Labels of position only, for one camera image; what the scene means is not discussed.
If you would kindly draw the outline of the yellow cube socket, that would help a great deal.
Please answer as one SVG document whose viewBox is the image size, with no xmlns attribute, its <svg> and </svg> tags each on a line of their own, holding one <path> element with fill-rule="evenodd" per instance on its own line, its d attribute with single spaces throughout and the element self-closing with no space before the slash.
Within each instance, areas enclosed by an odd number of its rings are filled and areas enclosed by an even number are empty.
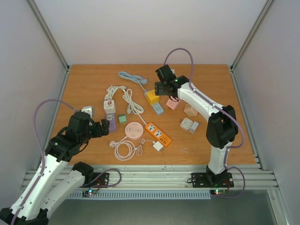
<svg viewBox="0 0 300 225">
<path fill-rule="evenodd" d="M 159 100 L 160 100 L 159 96 L 155 94 L 155 90 L 154 89 L 145 92 L 145 97 L 146 97 L 147 102 L 150 105 L 154 105 L 154 104 L 158 103 Z"/>
</svg>

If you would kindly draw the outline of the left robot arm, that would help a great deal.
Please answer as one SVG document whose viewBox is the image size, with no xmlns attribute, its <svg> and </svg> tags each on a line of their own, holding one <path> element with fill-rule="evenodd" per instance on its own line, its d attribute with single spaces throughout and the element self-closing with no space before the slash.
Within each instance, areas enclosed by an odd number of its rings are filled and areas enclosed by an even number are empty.
<svg viewBox="0 0 300 225">
<path fill-rule="evenodd" d="M 46 225 L 54 211 L 80 186 L 94 182 L 92 166 L 76 163 L 56 187 L 57 176 L 73 156 L 80 153 L 92 138 L 109 134 L 109 121 L 95 122 L 86 112 L 75 112 L 68 126 L 52 138 L 42 156 L 34 177 L 18 200 L 0 211 L 0 219 L 8 225 Z"/>
</svg>

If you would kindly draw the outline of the pink cube socket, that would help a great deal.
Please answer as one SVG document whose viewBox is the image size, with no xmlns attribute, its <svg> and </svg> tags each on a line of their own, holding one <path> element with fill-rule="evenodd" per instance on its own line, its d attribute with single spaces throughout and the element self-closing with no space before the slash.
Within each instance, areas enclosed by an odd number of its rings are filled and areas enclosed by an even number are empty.
<svg viewBox="0 0 300 225">
<path fill-rule="evenodd" d="M 166 105 L 172 109 L 176 110 L 181 103 L 181 100 L 179 98 L 169 97 L 169 99 L 166 102 Z"/>
</svg>

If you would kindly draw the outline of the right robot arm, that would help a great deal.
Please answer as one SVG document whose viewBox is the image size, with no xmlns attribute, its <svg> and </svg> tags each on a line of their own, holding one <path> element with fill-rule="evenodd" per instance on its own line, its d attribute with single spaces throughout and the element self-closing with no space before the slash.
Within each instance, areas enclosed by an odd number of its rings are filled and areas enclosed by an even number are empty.
<svg viewBox="0 0 300 225">
<path fill-rule="evenodd" d="M 207 121 L 206 138 L 211 145 L 211 154 L 205 179 L 210 187 L 219 185 L 228 173 L 228 151 L 239 132 L 235 109 L 211 100 L 187 77 L 177 77 L 168 65 L 158 68 L 156 74 L 159 82 L 155 83 L 155 94 L 188 103 Z"/>
</svg>

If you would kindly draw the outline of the white cube socket with flower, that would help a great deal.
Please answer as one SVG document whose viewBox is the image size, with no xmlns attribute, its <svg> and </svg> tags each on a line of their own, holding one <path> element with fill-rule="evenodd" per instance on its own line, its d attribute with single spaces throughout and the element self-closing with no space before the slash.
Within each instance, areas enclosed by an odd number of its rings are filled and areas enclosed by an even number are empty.
<svg viewBox="0 0 300 225">
<path fill-rule="evenodd" d="M 116 105 L 114 100 L 105 100 L 103 103 L 103 108 L 106 114 L 116 113 Z"/>
</svg>

